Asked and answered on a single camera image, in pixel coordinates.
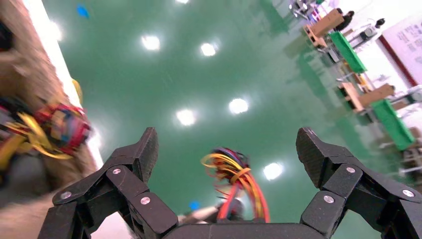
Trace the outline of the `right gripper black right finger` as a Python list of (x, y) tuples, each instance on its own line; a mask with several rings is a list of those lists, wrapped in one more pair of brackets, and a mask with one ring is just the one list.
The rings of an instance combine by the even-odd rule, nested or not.
[(309, 127), (298, 130), (299, 161), (318, 189), (300, 222), (333, 236), (347, 212), (359, 214), (384, 239), (422, 236), (422, 196), (364, 166), (347, 148), (323, 142)]

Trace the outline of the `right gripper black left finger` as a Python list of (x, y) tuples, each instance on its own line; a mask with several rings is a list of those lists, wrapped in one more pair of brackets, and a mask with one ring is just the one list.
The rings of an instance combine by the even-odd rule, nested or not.
[(89, 239), (118, 213), (141, 239), (162, 239), (178, 225), (175, 213), (147, 186), (158, 158), (158, 135), (148, 127), (140, 140), (117, 148), (93, 174), (52, 199), (41, 239)]

